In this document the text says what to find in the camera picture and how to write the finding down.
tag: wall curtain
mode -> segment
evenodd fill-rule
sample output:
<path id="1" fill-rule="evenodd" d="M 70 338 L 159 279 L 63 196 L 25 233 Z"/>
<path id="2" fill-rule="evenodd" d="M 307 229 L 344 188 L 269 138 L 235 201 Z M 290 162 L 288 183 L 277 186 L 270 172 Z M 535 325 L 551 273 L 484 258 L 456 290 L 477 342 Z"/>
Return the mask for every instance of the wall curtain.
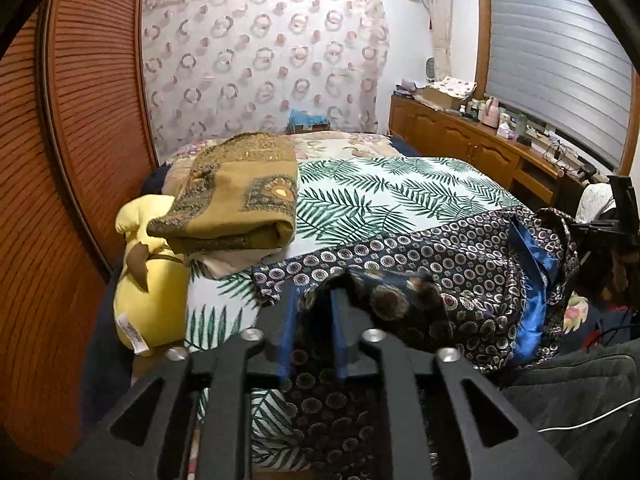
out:
<path id="1" fill-rule="evenodd" d="M 334 129 L 377 131 L 388 42 L 379 0 L 145 0 L 159 160 L 188 142 L 282 132 L 294 108 Z"/>
<path id="2" fill-rule="evenodd" d="M 435 79 L 442 81 L 451 75 L 449 49 L 453 0 L 428 0 L 428 3 L 433 27 Z"/>

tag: yellow plush toy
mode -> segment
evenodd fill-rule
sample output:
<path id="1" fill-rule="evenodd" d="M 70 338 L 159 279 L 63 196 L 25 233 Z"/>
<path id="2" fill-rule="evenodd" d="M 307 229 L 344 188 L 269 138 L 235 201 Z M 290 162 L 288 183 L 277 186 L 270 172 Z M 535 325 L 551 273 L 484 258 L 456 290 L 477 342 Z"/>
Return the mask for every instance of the yellow plush toy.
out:
<path id="1" fill-rule="evenodd" d="M 146 234 L 146 226 L 168 213 L 174 197 L 145 195 L 122 206 L 116 231 L 127 248 L 113 300 L 113 315 L 122 343 L 136 354 L 184 337 L 189 269 L 164 238 Z"/>

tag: palm leaf bedsheet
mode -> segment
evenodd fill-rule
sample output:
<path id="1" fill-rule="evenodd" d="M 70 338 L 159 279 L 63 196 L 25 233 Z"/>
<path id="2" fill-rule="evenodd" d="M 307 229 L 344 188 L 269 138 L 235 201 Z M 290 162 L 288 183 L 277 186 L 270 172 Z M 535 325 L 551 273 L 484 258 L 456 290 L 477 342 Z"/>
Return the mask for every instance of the palm leaf bedsheet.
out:
<path id="1" fill-rule="evenodd" d="M 380 233 L 430 229 L 501 207 L 519 205 L 475 168 L 453 158 L 356 158 L 299 162 L 296 237 L 267 263 L 321 248 L 351 244 Z M 249 270 L 221 280 L 191 266 L 185 345 L 214 348 L 251 326 L 258 313 Z M 208 392 L 200 399 L 200 414 Z M 278 392 L 252 398 L 254 462 L 278 469 L 306 465 L 292 448 L 287 410 Z"/>

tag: gray roller blind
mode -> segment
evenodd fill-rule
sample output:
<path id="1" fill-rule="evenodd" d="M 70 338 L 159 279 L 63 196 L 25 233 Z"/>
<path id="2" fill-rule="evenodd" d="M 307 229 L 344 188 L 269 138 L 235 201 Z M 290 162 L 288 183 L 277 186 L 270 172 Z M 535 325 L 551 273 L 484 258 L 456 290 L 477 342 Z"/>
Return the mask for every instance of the gray roller blind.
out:
<path id="1" fill-rule="evenodd" d="M 632 65 L 587 0 L 491 0 L 486 94 L 620 163 Z"/>

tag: brown blanket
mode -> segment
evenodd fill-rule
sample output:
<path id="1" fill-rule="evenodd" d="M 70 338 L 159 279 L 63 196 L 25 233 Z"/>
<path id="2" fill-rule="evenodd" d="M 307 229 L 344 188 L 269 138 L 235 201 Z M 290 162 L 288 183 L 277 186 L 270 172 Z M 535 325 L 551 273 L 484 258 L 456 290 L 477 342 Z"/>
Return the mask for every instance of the brown blanket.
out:
<path id="1" fill-rule="evenodd" d="M 171 210 L 147 233 L 175 253 L 284 247 L 295 228 L 297 180 L 289 139 L 238 135 L 198 154 Z"/>

